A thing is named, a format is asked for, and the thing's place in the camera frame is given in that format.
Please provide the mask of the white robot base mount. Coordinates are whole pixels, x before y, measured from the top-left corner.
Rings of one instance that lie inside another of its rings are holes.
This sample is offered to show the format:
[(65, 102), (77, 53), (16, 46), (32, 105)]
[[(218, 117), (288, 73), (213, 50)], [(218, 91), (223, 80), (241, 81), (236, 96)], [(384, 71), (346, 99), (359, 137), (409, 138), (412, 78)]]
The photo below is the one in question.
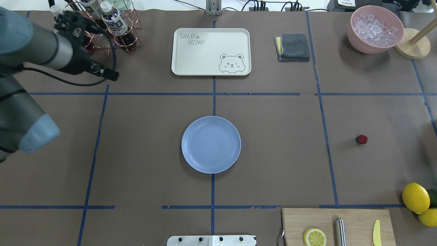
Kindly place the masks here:
[(255, 235), (174, 235), (167, 246), (256, 246)]

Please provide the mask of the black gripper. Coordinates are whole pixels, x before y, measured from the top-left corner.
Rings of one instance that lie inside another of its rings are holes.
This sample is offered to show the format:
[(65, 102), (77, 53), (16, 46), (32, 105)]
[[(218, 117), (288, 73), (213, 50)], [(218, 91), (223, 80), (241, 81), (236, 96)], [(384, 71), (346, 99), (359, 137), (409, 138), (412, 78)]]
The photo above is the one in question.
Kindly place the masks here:
[(82, 45), (86, 32), (100, 33), (100, 27), (96, 23), (78, 12), (64, 11), (57, 15), (54, 28), (57, 40), (57, 50), (53, 56), (54, 70), (72, 75), (88, 72), (103, 79), (117, 81), (119, 72), (92, 60)]

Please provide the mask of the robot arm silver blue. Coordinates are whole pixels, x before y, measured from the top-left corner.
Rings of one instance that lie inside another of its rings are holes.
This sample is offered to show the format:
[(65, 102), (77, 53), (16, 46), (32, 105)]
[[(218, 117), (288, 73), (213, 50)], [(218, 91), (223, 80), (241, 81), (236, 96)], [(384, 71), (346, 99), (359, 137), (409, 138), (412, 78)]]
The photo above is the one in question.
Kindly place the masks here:
[(34, 153), (56, 139), (60, 129), (28, 91), (17, 81), (15, 74), (36, 71), (73, 86), (88, 87), (100, 84), (80, 84), (58, 78), (46, 71), (25, 67), (25, 63), (43, 66), (70, 75), (83, 72), (100, 77), (101, 81), (116, 81), (116, 54), (108, 68), (92, 60), (83, 47), (85, 33), (108, 33), (94, 21), (78, 12), (56, 13), (54, 30), (44, 28), (19, 13), (1, 7), (1, 78), (0, 78), (0, 152), (1, 161), (17, 151)]

